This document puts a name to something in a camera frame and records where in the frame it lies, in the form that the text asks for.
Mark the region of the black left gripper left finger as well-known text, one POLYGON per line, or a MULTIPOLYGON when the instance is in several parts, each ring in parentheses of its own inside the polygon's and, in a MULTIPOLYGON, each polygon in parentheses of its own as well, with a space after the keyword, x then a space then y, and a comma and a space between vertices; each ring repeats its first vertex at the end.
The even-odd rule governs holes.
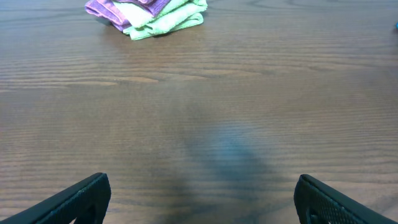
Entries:
POLYGON ((105 173, 95 173, 1 224, 102 224, 111 198, 105 173))

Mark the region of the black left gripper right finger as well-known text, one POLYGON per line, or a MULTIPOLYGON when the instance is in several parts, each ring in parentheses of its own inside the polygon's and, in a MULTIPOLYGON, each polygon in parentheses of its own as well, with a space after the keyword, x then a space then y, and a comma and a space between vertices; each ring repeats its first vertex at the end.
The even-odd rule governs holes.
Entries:
POLYGON ((308 174, 295 186, 300 224, 397 224, 308 174))

